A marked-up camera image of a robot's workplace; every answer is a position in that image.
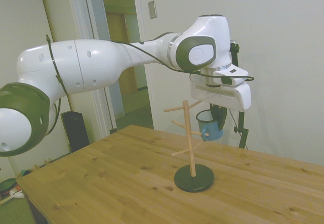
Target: black stand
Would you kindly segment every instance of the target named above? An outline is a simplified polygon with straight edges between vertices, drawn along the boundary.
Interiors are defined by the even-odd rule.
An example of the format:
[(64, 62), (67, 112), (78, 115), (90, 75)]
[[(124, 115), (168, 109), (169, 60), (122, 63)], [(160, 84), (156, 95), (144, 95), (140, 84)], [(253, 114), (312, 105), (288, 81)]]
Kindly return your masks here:
[(174, 182), (180, 190), (192, 193), (201, 192), (213, 184), (213, 171), (204, 165), (196, 164), (195, 166), (195, 177), (190, 175), (190, 165), (180, 168), (174, 175)]

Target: blue mug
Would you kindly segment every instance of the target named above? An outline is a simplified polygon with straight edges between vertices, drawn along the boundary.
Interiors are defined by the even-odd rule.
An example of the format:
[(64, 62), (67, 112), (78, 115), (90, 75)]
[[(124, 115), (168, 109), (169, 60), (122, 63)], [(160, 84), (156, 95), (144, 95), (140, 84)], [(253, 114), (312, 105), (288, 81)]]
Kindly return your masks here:
[(218, 129), (218, 121), (213, 119), (210, 109), (199, 112), (196, 119), (198, 120), (201, 138), (204, 141), (217, 140), (223, 136), (223, 130)]

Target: wooden pole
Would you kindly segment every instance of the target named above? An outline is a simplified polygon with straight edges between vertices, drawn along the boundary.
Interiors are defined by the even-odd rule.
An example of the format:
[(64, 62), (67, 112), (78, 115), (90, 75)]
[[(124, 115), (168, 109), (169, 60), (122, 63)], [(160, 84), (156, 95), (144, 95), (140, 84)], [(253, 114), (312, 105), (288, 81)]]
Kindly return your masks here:
[(183, 101), (183, 111), (184, 111), (184, 119), (186, 125), (186, 133), (187, 133), (187, 140), (188, 140), (188, 148), (189, 148), (189, 157), (190, 157), (190, 173), (192, 177), (196, 177), (196, 166), (194, 163), (194, 155), (193, 155), (193, 148), (191, 144), (191, 124), (190, 124), (190, 114), (189, 114), (189, 104), (188, 101)]

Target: door frame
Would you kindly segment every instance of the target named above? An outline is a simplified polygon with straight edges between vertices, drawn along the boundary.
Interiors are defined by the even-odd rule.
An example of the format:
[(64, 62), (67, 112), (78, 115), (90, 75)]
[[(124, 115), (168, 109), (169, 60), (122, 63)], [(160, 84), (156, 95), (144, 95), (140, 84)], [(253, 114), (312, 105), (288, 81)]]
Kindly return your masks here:
[[(75, 20), (75, 26), (80, 39), (98, 39), (99, 34), (95, 22), (95, 15), (91, 0), (70, 0), (72, 12)], [(144, 29), (143, 7), (141, 0), (135, 0), (136, 14), (138, 20), (138, 27), (142, 41), (147, 40)], [(148, 86), (148, 94), (151, 105), (151, 113), (153, 119), (153, 127), (158, 130), (156, 106), (154, 103), (154, 94), (152, 89), (152, 78), (150, 73), (150, 65), (144, 65), (146, 81)], [(116, 128), (116, 120), (113, 113), (112, 101), (110, 93), (103, 89), (92, 91), (94, 108), (96, 110), (96, 117), (99, 126), (100, 136), (102, 138), (110, 135), (109, 131)]]
[[(79, 39), (96, 39), (99, 37), (94, 20), (91, 0), (70, 0), (75, 27)], [(93, 105), (101, 138), (110, 135), (116, 128), (115, 116), (112, 113), (112, 102), (108, 88), (91, 91)]]

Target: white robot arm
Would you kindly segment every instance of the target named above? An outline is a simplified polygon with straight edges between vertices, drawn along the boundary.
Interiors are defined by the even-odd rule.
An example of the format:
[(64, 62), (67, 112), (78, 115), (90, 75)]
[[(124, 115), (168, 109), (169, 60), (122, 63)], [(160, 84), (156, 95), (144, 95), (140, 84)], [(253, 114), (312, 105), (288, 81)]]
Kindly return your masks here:
[(125, 69), (148, 63), (193, 73), (193, 98), (244, 111), (251, 105), (248, 73), (232, 65), (229, 50), (229, 28), (221, 15), (200, 16), (184, 33), (146, 42), (69, 40), (52, 43), (51, 50), (48, 45), (26, 50), (18, 58), (18, 82), (0, 89), (0, 156), (36, 146), (54, 124), (55, 102), (66, 93), (106, 87)]

